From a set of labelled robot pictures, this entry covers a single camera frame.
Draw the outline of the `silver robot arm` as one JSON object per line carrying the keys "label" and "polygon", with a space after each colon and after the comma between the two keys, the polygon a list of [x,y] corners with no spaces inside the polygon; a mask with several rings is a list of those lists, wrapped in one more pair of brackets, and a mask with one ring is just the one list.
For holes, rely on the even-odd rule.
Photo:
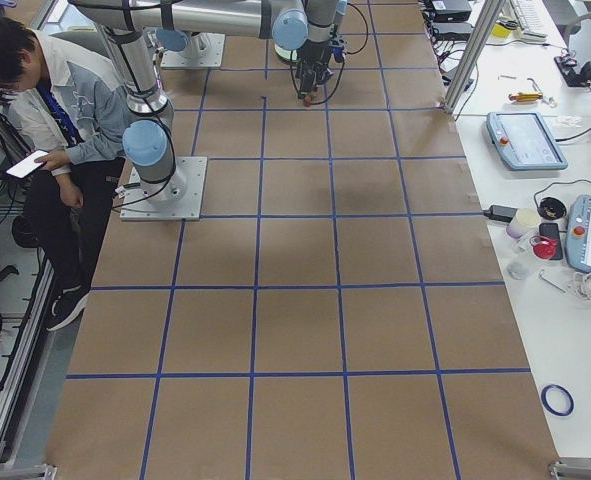
{"label": "silver robot arm", "polygon": [[332,56],[341,62],[344,46],[338,1],[73,1],[103,36],[109,58],[137,114],[161,111],[167,104],[143,32],[212,33],[271,39],[297,53],[293,84],[304,104],[329,79]]}
{"label": "silver robot arm", "polygon": [[123,149],[139,175],[143,197],[168,202],[177,189],[170,127],[173,108],[164,93],[141,31],[97,27],[126,91],[131,124],[123,134]]}

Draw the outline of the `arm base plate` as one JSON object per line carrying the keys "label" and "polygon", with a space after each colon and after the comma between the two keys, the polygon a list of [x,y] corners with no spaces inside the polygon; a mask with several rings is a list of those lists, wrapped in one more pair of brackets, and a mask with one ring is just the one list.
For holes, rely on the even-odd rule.
{"label": "arm base plate", "polygon": [[191,34],[159,29],[156,36],[163,50],[163,69],[206,69],[221,66],[225,44],[223,34]]}
{"label": "arm base plate", "polygon": [[177,157],[169,181],[150,184],[140,179],[136,167],[129,182],[137,183],[125,191],[119,207],[122,221],[198,221],[204,196],[206,157]]}

